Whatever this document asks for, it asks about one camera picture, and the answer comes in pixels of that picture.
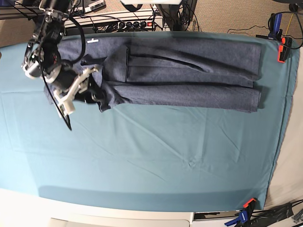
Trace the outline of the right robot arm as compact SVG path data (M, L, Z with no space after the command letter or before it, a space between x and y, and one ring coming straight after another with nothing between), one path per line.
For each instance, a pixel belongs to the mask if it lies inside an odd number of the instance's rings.
M42 0L32 38L28 41L21 65L29 78L41 78L50 103L59 109L72 106L73 101L87 104L106 103L106 93L93 78L100 60L94 60L86 51L83 28L73 17L75 0ZM65 35L64 23L70 20L80 32L80 53L64 59L58 45Z

